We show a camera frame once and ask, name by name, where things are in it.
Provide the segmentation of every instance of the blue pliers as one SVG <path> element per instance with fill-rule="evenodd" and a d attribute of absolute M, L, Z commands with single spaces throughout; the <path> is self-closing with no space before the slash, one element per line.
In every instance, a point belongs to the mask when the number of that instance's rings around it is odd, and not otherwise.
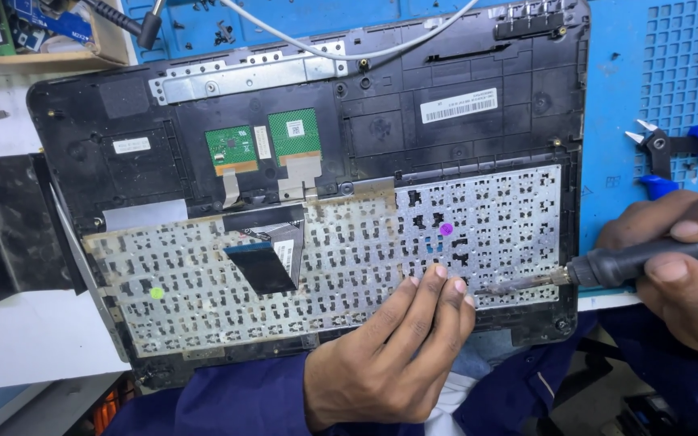
<path fill-rule="evenodd" d="M 692 126 L 686 136 L 667 136 L 658 126 L 642 119 L 637 122 L 651 132 L 648 136 L 626 132 L 637 145 L 651 158 L 651 175 L 640 177 L 640 182 L 648 190 L 648 198 L 658 199 L 664 194 L 679 188 L 673 181 L 671 160 L 673 154 L 691 153 L 698 156 L 698 126 Z"/>

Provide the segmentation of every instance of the hand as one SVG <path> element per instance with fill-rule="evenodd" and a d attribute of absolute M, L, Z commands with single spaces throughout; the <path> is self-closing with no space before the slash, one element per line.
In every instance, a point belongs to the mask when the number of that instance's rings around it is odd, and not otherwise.
<path fill-rule="evenodd" d="M 368 322 L 309 354 L 303 394 L 310 431 L 338 422 L 422 422 L 430 416 L 475 324 L 465 282 L 446 280 L 446 274 L 443 265 L 432 264 L 421 283 L 405 279 Z"/>
<path fill-rule="evenodd" d="M 698 193 L 674 191 L 630 205 L 605 225 L 596 245 L 623 248 L 666 233 L 681 242 L 698 242 Z M 637 296 L 679 341 L 698 351 L 697 260 L 679 253 L 655 256 L 645 264 L 645 277 L 637 280 Z"/>

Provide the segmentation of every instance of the purple sticker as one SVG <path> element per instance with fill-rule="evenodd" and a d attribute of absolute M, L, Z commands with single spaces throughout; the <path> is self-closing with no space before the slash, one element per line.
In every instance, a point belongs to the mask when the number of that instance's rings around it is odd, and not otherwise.
<path fill-rule="evenodd" d="M 451 234 L 451 232 L 454 231 L 454 226 L 452 226 L 449 223 L 441 224 L 441 234 L 444 236 L 448 236 Z"/>

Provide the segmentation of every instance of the white label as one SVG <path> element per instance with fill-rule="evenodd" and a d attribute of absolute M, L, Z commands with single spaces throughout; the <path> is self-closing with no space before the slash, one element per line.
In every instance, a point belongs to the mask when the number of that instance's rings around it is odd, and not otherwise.
<path fill-rule="evenodd" d="M 268 146 L 268 129 L 265 126 L 254 128 L 254 142 L 257 144 L 257 156 L 260 159 L 271 159 L 271 148 Z"/>
<path fill-rule="evenodd" d="M 276 252 L 279 260 L 282 261 L 282 266 L 285 267 L 288 275 L 292 268 L 292 249 L 295 247 L 295 244 L 296 242 L 292 239 L 274 242 L 274 252 Z"/>
<path fill-rule="evenodd" d="M 303 131 L 303 120 L 296 119 L 295 121 L 287 122 L 287 136 L 291 138 L 293 136 L 303 136 L 305 132 Z"/>
<path fill-rule="evenodd" d="M 420 109 L 422 112 L 422 124 L 497 109 L 497 88 L 484 89 L 472 94 L 457 95 L 448 99 L 422 103 Z"/>
<path fill-rule="evenodd" d="M 133 140 L 117 140 L 111 143 L 115 147 L 115 153 L 131 153 L 132 151 L 150 150 L 150 140 L 146 137 Z"/>

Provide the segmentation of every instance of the white cable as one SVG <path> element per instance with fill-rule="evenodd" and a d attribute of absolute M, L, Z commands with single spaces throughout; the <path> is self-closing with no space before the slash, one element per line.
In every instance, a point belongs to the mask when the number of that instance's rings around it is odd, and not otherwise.
<path fill-rule="evenodd" d="M 426 34 L 423 34 L 417 38 L 412 39 L 411 41 L 408 41 L 407 43 L 403 43 L 398 46 L 393 46 L 388 49 L 380 50 L 380 51 L 374 51 L 372 53 L 366 53 L 366 54 L 348 54 L 348 55 L 340 55 L 340 54 L 331 54 L 331 53 L 324 53 L 322 51 L 319 51 L 311 46 L 307 46 L 304 43 L 296 40 L 295 38 L 283 34 L 282 32 L 279 32 L 277 29 L 274 29 L 273 27 L 269 26 L 266 23 L 263 23 L 260 21 L 257 17 L 249 14 L 247 11 L 243 10 L 239 5 L 233 2 L 233 0 L 219 0 L 223 5 L 228 6 L 231 8 L 233 11 L 235 11 L 237 14 L 245 17 L 246 19 L 250 20 L 253 24 L 257 25 L 261 29 L 267 31 L 268 33 L 281 38 L 282 40 L 297 46 L 300 49 L 303 49 L 305 51 L 308 51 L 309 53 L 317 56 L 322 56 L 326 57 L 328 59 L 333 59 L 335 61 L 360 61 L 361 59 L 368 59 L 371 57 L 379 57 L 379 56 L 384 56 L 384 55 L 391 55 L 392 53 L 397 53 L 402 50 L 406 50 L 409 47 L 415 46 L 417 44 L 421 44 L 424 41 L 429 40 L 435 35 L 438 35 L 439 33 L 443 32 L 446 30 L 447 27 L 449 27 L 453 22 L 457 21 L 460 19 L 462 15 L 464 15 L 466 12 L 470 10 L 470 8 L 473 7 L 476 3 L 479 2 L 479 0 L 470 0 L 467 5 L 462 7 L 457 13 L 454 15 L 451 15 L 451 18 L 447 19 L 443 24 L 439 25 L 435 29 L 432 29 L 430 32 L 427 32 Z"/>

